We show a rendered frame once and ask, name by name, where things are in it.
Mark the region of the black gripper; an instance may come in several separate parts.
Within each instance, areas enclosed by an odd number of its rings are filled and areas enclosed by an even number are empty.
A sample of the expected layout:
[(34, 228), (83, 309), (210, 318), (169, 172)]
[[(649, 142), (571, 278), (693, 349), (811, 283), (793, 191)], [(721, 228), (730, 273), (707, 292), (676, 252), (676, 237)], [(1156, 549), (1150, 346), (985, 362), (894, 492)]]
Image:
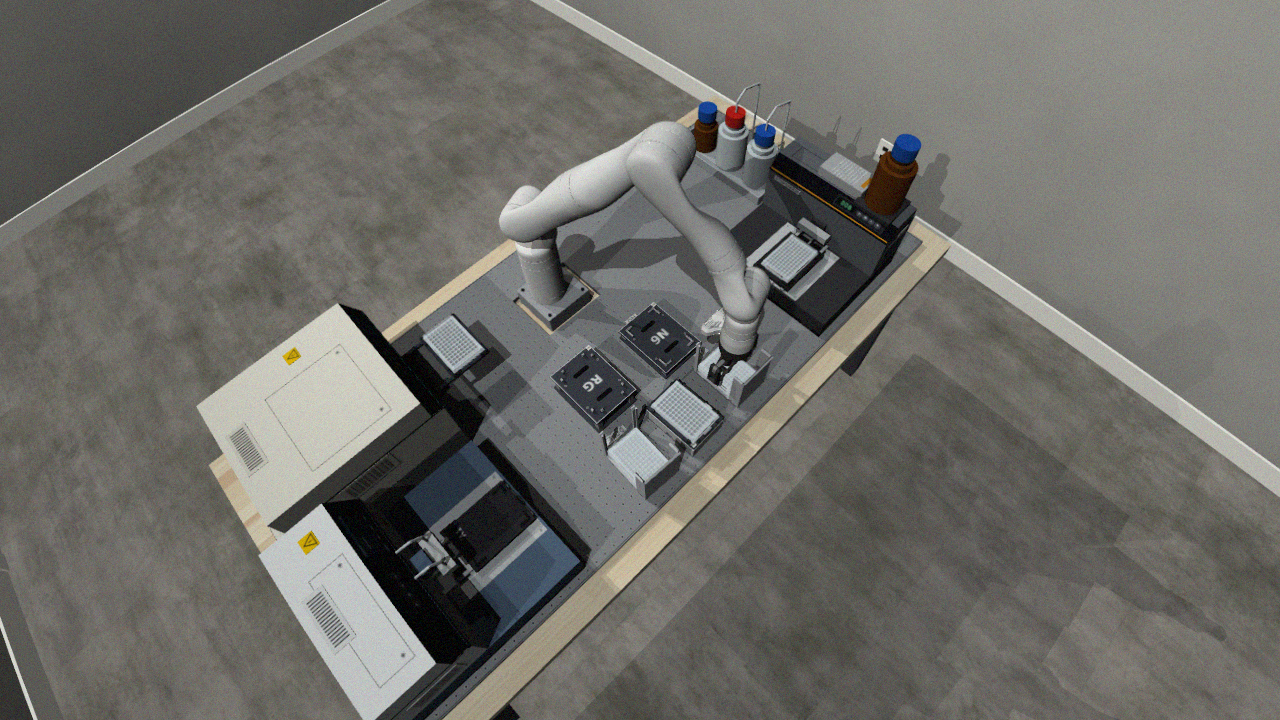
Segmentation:
[[(759, 334), (756, 334), (756, 340), (755, 340), (755, 343), (754, 343), (753, 348), (756, 347), (758, 336)], [(710, 368), (709, 368), (707, 378), (713, 384), (722, 386), (722, 382), (723, 382), (722, 379), (724, 378), (724, 375), (728, 374), (731, 372), (731, 369), (733, 368), (733, 365), (737, 364), (739, 361), (742, 361), (745, 359), (744, 361), (746, 363), (748, 361), (746, 357), (749, 357), (753, 354), (753, 348), (748, 354), (741, 354), (741, 355), (730, 354), (730, 352), (727, 352), (722, 347), (721, 338), (719, 338), (721, 357), (719, 357), (719, 360), (716, 364), (714, 363), (710, 364)], [(728, 366), (728, 369), (726, 366)], [(722, 374), (721, 374), (721, 372), (722, 372)]]

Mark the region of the brown glass bottle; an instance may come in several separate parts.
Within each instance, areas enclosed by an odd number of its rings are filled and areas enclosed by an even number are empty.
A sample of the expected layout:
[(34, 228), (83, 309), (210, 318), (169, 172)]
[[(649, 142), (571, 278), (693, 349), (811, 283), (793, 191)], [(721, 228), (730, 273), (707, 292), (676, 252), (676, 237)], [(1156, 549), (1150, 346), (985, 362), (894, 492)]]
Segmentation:
[(910, 173), (893, 173), (884, 164), (888, 152), (881, 156), (865, 195), (867, 208), (881, 215), (892, 215), (899, 211), (919, 169), (915, 160)]
[(705, 131), (698, 127), (698, 120), (694, 126), (694, 137), (696, 140), (698, 152), (712, 152), (716, 150), (718, 133), (718, 122), (716, 120), (716, 127), (713, 129)]

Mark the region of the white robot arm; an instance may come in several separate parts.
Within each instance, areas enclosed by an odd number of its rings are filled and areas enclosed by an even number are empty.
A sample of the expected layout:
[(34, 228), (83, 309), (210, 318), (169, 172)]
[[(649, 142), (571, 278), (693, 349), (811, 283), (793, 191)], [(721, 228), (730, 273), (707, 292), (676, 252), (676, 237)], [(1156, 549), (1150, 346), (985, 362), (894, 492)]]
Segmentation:
[(499, 225), (515, 241), (532, 300), (550, 305), (564, 296), (557, 227), (609, 208), (635, 184), (684, 234), (713, 275), (722, 306), (703, 323), (701, 334), (721, 334), (727, 352), (748, 354), (756, 340), (771, 279), (760, 268), (746, 266), (748, 259), (728, 227), (694, 208), (684, 192), (680, 182), (696, 149), (686, 126), (662, 120), (620, 147), (566, 170), (543, 191), (520, 187), (500, 211)]

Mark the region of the white plastic bottle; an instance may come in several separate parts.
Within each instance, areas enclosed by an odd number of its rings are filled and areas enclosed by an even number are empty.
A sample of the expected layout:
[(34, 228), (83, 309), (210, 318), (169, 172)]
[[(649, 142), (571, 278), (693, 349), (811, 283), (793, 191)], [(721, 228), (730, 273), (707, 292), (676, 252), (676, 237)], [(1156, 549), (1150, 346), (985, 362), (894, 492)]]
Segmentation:
[(777, 156), (778, 146), (774, 143), (774, 151), (771, 155), (759, 156), (753, 152), (753, 140), (748, 143), (742, 168), (742, 183), (750, 190), (765, 190), (769, 168)]

